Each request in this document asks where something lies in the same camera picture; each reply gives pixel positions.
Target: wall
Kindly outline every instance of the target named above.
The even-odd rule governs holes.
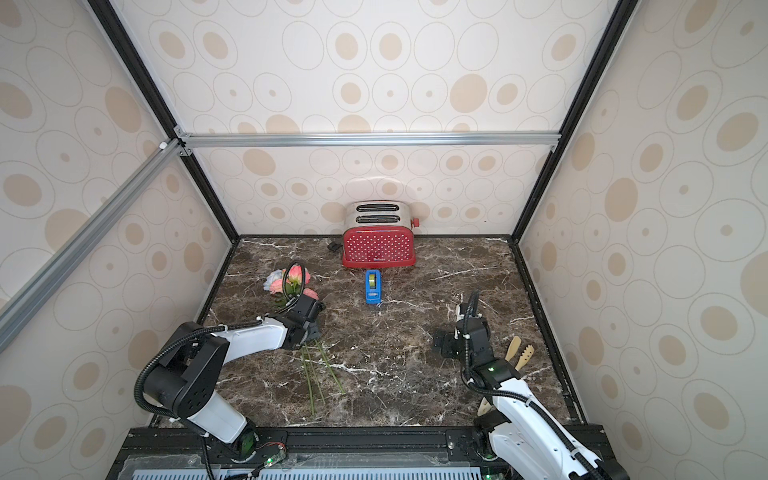
[[[557,130],[614,0],[114,0],[196,133]]]
[[[523,247],[632,478],[765,478],[768,3],[649,0]]]
[[[0,308],[165,136],[76,2],[0,5]]]
[[[416,233],[509,234],[549,146],[197,150],[241,234],[341,234],[373,198],[410,204]]]
[[[173,160],[0,354],[0,478],[103,479],[136,375],[195,320],[229,241]]]

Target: green stem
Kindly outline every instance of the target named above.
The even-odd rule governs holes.
[[[317,392],[320,394],[320,400],[323,401],[323,405],[326,404],[326,397],[323,395],[323,388],[320,386],[320,380],[317,378],[317,371],[315,370],[315,364],[312,361],[312,355],[310,354],[310,349],[306,348],[306,346],[301,347],[302,350],[306,352],[306,362],[310,365],[310,372],[312,373],[312,377],[315,379],[315,385],[317,385]]]
[[[310,369],[306,366],[306,361],[304,360],[304,350],[301,350],[301,365],[304,367],[304,376],[306,377],[306,386],[310,389],[310,411],[312,413],[312,416],[315,415],[315,399],[312,395],[312,383],[310,382]]]
[[[328,356],[326,355],[326,349],[323,346],[323,344],[319,340],[315,340],[315,345],[320,350],[320,356],[323,358],[323,362],[326,364],[326,367],[328,368],[328,371],[331,372],[331,376],[334,380],[336,380],[336,384],[339,386],[339,391],[341,391],[342,395],[346,395],[346,391],[344,390],[344,387],[341,386],[341,382],[339,379],[336,378],[336,374],[333,372],[333,368],[331,368],[331,364],[328,361]]]

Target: brown marble surface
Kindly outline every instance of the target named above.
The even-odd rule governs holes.
[[[366,305],[364,270],[341,265],[329,239],[245,239],[238,247],[206,324],[241,323],[274,311],[263,290],[266,276],[300,258],[313,276],[308,287],[326,304],[319,318],[329,363],[309,349],[319,380],[312,388],[315,415],[299,351],[277,350],[226,364],[218,392],[261,426],[468,425],[481,397],[459,381],[458,360],[431,351],[432,333],[452,329],[455,306],[479,288],[494,351],[503,356],[514,335],[536,349],[521,369],[531,390],[563,423],[568,422],[560,384],[531,313],[508,245],[501,239],[423,237],[417,262],[382,269],[383,304]]]

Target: wooden utensil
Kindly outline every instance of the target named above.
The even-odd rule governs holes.
[[[518,360],[518,365],[515,367],[515,370],[519,372],[520,369],[523,368],[525,364],[528,363],[528,361],[531,359],[531,357],[533,356],[533,352],[534,352],[533,346],[531,345],[526,346],[525,350],[523,350],[522,355],[520,355],[520,359]]]
[[[520,337],[515,335],[515,338],[512,339],[512,342],[509,344],[509,348],[507,349],[507,356],[504,357],[507,362],[512,360],[515,355],[518,354],[518,349],[520,348],[521,343],[522,340]]]
[[[515,338],[512,339],[512,341],[509,343],[509,348],[507,349],[507,355],[504,357],[504,359],[508,362],[512,360],[515,355],[518,353],[518,349],[520,348],[520,344],[522,343],[522,340],[519,336],[515,335]],[[482,402],[480,402],[480,406],[478,407],[478,416],[485,415],[486,413],[491,411],[491,404],[488,403],[488,400],[483,399]]]

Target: toaster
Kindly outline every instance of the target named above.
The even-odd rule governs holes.
[[[374,200],[346,208],[344,254],[348,268],[386,268],[416,263],[413,228],[419,219],[403,202]]]

